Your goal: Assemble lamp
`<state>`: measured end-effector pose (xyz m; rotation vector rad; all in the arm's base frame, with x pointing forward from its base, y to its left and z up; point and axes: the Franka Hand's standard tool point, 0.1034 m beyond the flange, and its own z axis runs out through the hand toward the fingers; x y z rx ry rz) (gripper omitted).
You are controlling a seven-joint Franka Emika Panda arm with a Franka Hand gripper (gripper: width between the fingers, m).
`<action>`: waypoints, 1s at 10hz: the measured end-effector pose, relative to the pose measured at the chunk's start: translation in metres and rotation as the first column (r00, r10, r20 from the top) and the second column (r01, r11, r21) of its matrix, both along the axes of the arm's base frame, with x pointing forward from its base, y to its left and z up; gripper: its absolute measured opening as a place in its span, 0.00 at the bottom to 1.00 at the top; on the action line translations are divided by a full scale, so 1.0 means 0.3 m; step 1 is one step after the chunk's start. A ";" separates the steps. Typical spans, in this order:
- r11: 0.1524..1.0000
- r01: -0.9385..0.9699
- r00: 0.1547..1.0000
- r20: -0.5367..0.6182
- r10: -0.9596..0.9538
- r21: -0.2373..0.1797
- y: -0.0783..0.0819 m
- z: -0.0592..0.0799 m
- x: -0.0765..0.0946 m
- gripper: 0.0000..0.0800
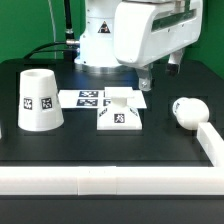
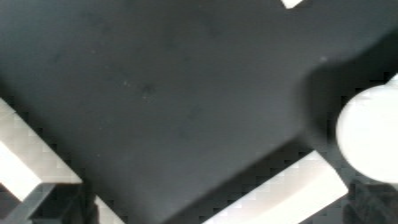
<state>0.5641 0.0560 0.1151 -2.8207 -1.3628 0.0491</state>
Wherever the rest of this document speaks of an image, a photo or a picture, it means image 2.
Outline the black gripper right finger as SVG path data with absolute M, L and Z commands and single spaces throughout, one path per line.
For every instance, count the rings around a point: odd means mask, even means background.
M 398 224 L 398 190 L 389 184 L 351 181 L 344 224 Z

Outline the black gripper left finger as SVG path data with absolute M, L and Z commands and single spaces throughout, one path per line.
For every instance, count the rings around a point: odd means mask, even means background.
M 42 183 L 1 224 L 95 224 L 94 199 L 87 184 Z

